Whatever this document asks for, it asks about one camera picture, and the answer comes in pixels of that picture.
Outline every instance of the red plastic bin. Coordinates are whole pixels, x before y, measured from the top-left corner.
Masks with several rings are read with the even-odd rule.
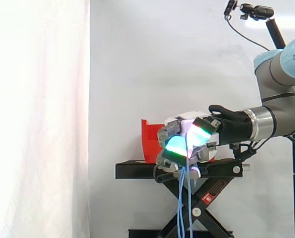
[[[162,150],[158,142],[157,133],[163,127],[163,124],[151,125],[147,120],[141,120],[141,141],[146,163],[155,163],[157,155]]]

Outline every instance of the white backdrop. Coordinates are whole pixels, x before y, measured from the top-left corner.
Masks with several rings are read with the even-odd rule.
[[[295,15],[295,0],[250,1]],[[128,228],[160,229],[177,200],[152,180],[119,181],[114,165],[143,159],[140,119],[162,123],[209,104],[233,110],[260,105],[253,59],[263,49],[234,33],[223,18],[227,0],[93,0],[89,173],[94,238],[127,237]],[[272,48],[266,28],[234,14],[234,26]],[[295,28],[286,24],[286,41]],[[227,148],[220,150],[228,156]],[[210,206],[237,238],[293,237],[291,146],[271,140]]]
[[[89,1],[0,0],[0,238],[88,238]]]

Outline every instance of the blue cable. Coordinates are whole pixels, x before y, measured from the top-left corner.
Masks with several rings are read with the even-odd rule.
[[[177,231],[179,238],[185,238],[185,229],[184,229],[184,222],[183,222],[183,212],[182,212],[182,191],[184,185],[184,177],[185,177],[185,170],[186,168],[183,167],[179,179],[179,196],[178,196],[178,206],[177,206]]]
[[[188,220],[189,220],[189,237],[193,238],[193,221],[192,221],[192,189],[191,189],[191,175],[189,170],[189,156],[188,156],[188,144],[187,134],[185,136],[186,145],[186,169],[187,169],[187,184],[188,184]]]

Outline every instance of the warning label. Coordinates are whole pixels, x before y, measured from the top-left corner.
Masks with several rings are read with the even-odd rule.
[[[205,194],[204,197],[202,197],[202,201],[209,205],[212,203],[212,201],[221,193],[221,191],[227,186],[227,183],[220,179],[218,180],[214,186],[209,190],[208,193]]]

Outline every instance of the screw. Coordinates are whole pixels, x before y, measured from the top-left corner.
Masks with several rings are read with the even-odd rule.
[[[235,173],[235,174],[238,174],[238,173],[240,173],[240,171],[241,171],[241,168],[239,167],[239,166],[235,166],[235,167],[233,167],[233,172]]]
[[[193,209],[192,213],[193,213],[194,217],[199,217],[201,215],[202,211],[198,207],[195,207]]]

